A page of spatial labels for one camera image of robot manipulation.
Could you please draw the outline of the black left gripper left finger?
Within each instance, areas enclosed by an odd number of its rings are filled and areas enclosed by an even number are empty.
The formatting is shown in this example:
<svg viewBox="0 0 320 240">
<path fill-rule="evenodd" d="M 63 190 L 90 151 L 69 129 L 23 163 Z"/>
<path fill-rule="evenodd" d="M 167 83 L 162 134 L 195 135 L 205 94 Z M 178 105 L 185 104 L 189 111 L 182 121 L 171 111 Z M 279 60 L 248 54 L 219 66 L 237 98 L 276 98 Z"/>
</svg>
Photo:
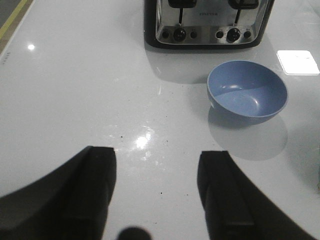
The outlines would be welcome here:
<svg viewBox="0 0 320 240">
<path fill-rule="evenodd" d="M 112 147 L 87 146 L 0 199 L 3 240 L 100 240 L 117 178 Z"/>
</svg>

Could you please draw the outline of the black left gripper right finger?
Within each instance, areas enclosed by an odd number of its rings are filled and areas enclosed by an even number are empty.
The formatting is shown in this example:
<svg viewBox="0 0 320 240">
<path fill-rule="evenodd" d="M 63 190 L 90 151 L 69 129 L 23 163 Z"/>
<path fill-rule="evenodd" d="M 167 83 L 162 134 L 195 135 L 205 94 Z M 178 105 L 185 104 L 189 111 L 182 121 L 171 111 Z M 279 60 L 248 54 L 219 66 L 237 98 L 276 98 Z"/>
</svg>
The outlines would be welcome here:
<svg viewBox="0 0 320 240">
<path fill-rule="evenodd" d="M 228 151 L 203 151 L 197 187 L 211 240 L 311 240 L 240 170 Z"/>
</svg>

